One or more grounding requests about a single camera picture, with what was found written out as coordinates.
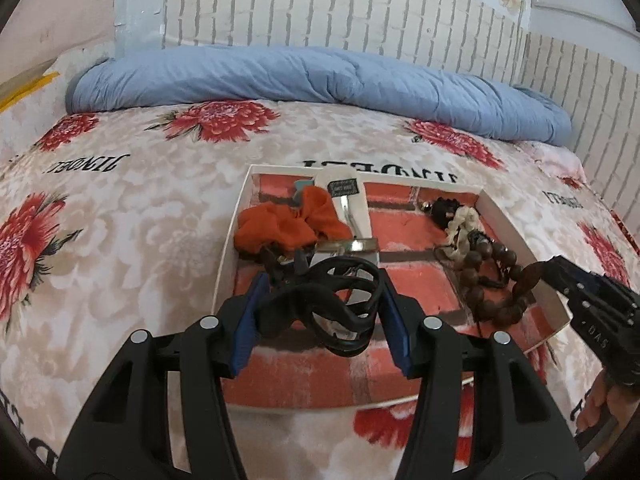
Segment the person's right hand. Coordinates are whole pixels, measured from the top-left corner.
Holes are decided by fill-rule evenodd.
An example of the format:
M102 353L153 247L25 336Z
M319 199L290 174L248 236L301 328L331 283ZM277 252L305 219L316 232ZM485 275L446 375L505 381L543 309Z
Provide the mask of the person's right hand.
M608 408L610 414L624 428L631 420L638 405L638 394L625 387L610 386L608 373L606 370L601 370L587 394L584 408L577 416L577 431L583 432L596 426L604 408Z

